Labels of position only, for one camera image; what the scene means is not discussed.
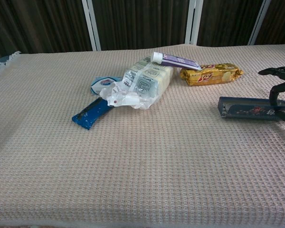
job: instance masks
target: blanket fringe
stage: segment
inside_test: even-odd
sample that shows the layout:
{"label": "blanket fringe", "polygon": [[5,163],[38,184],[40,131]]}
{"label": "blanket fringe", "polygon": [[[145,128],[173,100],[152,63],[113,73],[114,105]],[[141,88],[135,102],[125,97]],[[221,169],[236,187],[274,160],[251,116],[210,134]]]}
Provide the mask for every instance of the blanket fringe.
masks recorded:
{"label": "blanket fringe", "polygon": [[9,56],[9,59],[5,63],[0,63],[0,73],[7,68],[10,63],[15,60],[18,56],[20,56],[20,51],[16,51],[14,54]]}

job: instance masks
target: plastic bag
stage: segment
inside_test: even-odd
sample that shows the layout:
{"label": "plastic bag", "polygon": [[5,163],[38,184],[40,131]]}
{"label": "plastic bag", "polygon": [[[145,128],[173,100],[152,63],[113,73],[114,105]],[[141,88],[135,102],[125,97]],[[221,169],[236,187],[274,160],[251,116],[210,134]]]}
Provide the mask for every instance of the plastic bag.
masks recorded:
{"label": "plastic bag", "polygon": [[152,63],[148,56],[128,69],[122,81],[102,89],[100,96],[110,106],[130,105],[135,109],[148,109],[159,101],[173,74],[173,67]]}

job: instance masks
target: dark brown curtain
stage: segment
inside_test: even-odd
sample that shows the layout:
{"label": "dark brown curtain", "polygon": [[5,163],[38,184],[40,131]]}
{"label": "dark brown curtain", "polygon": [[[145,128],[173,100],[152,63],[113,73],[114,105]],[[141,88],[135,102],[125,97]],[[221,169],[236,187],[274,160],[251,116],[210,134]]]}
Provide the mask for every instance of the dark brown curtain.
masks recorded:
{"label": "dark brown curtain", "polygon": [[285,0],[271,0],[255,44],[285,44]]}
{"label": "dark brown curtain", "polygon": [[0,0],[0,57],[92,50],[81,0]]}
{"label": "dark brown curtain", "polygon": [[247,45],[263,0],[204,0],[199,46]]}
{"label": "dark brown curtain", "polygon": [[184,43],[188,5],[189,0],[93,0],[101,49]]}

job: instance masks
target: beige blanket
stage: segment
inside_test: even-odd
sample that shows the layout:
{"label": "beige blanket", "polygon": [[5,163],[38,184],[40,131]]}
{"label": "beige blanket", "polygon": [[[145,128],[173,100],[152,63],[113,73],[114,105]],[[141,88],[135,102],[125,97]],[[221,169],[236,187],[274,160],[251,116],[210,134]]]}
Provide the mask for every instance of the beige blanket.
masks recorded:
{"label": "beige blanket", "polygon": [[[90,131],[71,121],[96,98],[94,77],[154,50],[245,73],[199,87],[176,77],[149,110],[114,108]],[[280,66],[285,45],[20,55],[0,73],[0,225],[285,226],[285,123],[217,109],[220,96],[267,98],[283,81],[257,72]]]}

